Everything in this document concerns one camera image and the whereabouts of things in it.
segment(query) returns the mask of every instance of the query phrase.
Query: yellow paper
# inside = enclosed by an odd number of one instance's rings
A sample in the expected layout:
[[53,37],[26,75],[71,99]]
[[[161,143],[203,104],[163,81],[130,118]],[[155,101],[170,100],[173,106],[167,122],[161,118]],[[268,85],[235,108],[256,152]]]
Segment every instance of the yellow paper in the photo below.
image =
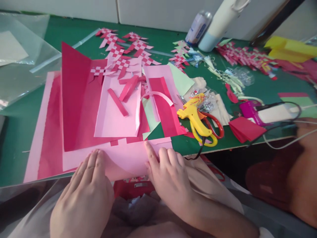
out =
[[265,44],[265,47],[270,47],[272,49],[269,53],[270,57],[279,60],[283,59],[302,63],[317,57],[317,47],[279,36],[273,36],[269,39]]

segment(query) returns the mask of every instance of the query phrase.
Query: green table surface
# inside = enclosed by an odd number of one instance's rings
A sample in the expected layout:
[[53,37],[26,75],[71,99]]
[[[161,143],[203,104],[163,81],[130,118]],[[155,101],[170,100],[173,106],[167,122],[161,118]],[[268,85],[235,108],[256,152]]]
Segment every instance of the green table surface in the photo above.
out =
[[[119,37],[133,31],[142,37],[148,38],[148,43],[154,46],[153,50],[159,52],[170,53],[174,45],[172,42],[185,38],[185,33],[166,31],[159,29],[151,29],[144,27],[135,27],[129,25],[121,25],[115,23],[107,23],[100,21],[69,19],[52,16],[50,18],[45,40],[53,47],[61,51],[61,42],[64,41],[69,45],[74,45],[78,41],[85,38],[94,30],[100,27],[119,30]],[[105,58],[105,49],[99,49],[102,39],[92,37],[83,45],[77,48],[82,54],[91,59]],[[248,42],[235,40],[236,46],[247,46]],[[216,68],[225,70],[231,67],[222,56],[216,51],[211,53],[215,57]],[[152,54],[152,58],[163,64],[168,63],[167,56]],[[220,93],[227,111],[232,114],[232,105],[226,94],[226,88],[223,82],[217,78],[201,64],[198,68],[187,66],[185,72],[190,78],[203,77],[207,86]],[[302,81],[292,75],[278,70],[276,75],[278,80],[272,81],[268,76],[263,75],[259,71],[254,71],[255,83],[244,90],[246,96],[258,97],[266,104],[281,101],[277,93],[281,92],[305,92],[310,95],[312,100],[317,103],[315,92],[307,82]],[[3,131],[0,136],[0,187],[11,186],[23,182],[24,173],[28,160],[28,153],[33,139],[33,134],[37,122],[38,113],[41,106],[44,86],[39,87],[35,91],[29,93],[24,98],[15,102],[6,109],[0,111],[0,114],[7,116]],[[182,125],[190,130],[188,120],[181,120]],[[212,152],[216,150],[225,150],[234,147],[244,146],[248,143],[241,144],[233,135],[229,126],[224,127],[225,136],[219,140],[215,147],[204,147],[203,152]],[[294,136],[294,128],[278,128],[269,133],[268,139],[281,139],[289,136]],[[149,139],[164,137],[162,127],[159,125],[149,136]],[[195,154],[199,150],[198,142],[195,139],[186,136],[177,136],[172,138],[173,148],[182,155]]]

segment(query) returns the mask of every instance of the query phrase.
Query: paper strip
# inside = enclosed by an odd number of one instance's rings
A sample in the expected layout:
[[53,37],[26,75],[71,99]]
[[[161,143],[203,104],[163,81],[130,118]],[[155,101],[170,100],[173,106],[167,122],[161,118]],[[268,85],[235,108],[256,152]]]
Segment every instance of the paper strip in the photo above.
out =
[[119,98],[116,96],[115,92],[109,88],[108,89],[108,93],[110,94],[110,96],[112,97],[113,101],[115,102],[115,104],[117,105],[118,109],[120,110],[121,114],[123,116],[128,116],[129,113],[126,111],[126,109],[124,108],[124,106],[122,105],[122,103],[120,102]]

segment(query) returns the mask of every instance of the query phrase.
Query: electric cord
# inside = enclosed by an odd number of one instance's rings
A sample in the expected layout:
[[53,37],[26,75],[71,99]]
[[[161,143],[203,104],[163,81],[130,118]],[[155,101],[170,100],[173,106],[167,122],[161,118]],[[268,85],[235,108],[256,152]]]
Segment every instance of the electric cord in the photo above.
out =
[[204,147],[204,143],[206,142],[206,138],[207,137],[202,137],[201,138],[201,140],[202,140],[202,145],[201,145],[201,147],[200,147],[200,150],[198,151],[198,154],[196,155],[196,157],[195,158],[190,158],[190,159],[187,159],[186,157],[184,157],[186,160],[196,160],[196,159],[198,159],[198,157],[200,156],[200,154],[201,154],[201,152],[202,152],[202,148]]
[[[302,109],[301,109],[300,105],[298,105],[297,103],[294,103],[294,102],[290,102],[290,101],[283,101],[283,102],[272,103],[272,104],[269,104],[269,105],[264,105],[263,107],[265,107],[265,106],[270,106],[270,105],[277,106],[277,105],[281,105],[281,104],[285,104],[285,103],[291,103],[291,104],[294,104],[295,106],[298,107],[298,114],[297,114],[297,116],[296,116],[295,118],[289,120],[289,121],[288,121],[288,124],[286,124],[286,125],[290,125],[290,124],[292,124],[295,120],[297,120],[297,119],[300,117],[301,112],[302,112]],[[251,141],[250,144],[247,146],[247,148],[249,148],[250,146],[252,146],[255,142],[257,142],[263,135],[265,135],[265,134],[268,133],[269,131],[271,131],[271,130],[273,130],[273,129],[276,129],[276,128],[279,128],[279,127],[286,126],[286,125],[281,124],[281,125],[278,125],[278,126],[275,126],[275,127],[272,127],[272,128],[270,128],[270,129],[266,130],[264,133],[262,133],[261,135],[259,135],[259,136],[258,136],[257,138],[255,138],[253,141]]]

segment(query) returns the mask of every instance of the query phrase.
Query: finger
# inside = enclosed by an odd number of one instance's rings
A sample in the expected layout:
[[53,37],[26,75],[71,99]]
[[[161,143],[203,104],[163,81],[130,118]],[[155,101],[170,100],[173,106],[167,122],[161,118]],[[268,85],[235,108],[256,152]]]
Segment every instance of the finger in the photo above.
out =
[[168,148],[167,154],[168,154],[168,158],[169,158],[171,165],[173,165],[174,167],[179,166],[175,151],[171,148]]
[[145,141],[144,145],[145,145],[146,153],[148,154],[151,170],[155,171],[155,170],[157,170],[159,168],[158,157],[157,157],[153,147],[151,146],[151,144],[148,141]]
[[96,165],[93,171],[92,181],[100,181],[100,178],[105,177],[105,160],[107,158],[107,154],[103,150],[99,150],[96,158]]
[[70,183],[70,187],[69,187],[69,189],[67,191],[67,194],[73,193],[77,189],[77,187],[79,186],[80,181],[82,180],[84,172],[85,172],[85,170],[87,168],[89,158],[90,157],[86,157],[86,159],[83,161],[83,163],[80,166],[76,176],[74,177],[73,181]]
[[168,167],[171,165],[166,148],[160,148],[158,151],[160,167]]
[[85,186],[91,183],[92,181],[92,175],[95,170],[96,166],[96,160],[97,160],[97,155],[98,155],[99,149],[95,149],[88,160],[87,168],[85,169],[84,175],[82,180],[80,181],[81,186]]
[[152,173],[152,169],[151,169],[151,165],[149,162],[145,162],[145,166],[146,166],[146,169],[148,171],[148,176],[149,176],[149,179],[150,181],[153,183],[154,185],[154,178],[153,178],[153,173]]
[[185,162],[184,162],[183,156],[178,152],[176,152],[176,156],[177,156],[177,160],[178,160],[179,165],[181,167],[185,167]]

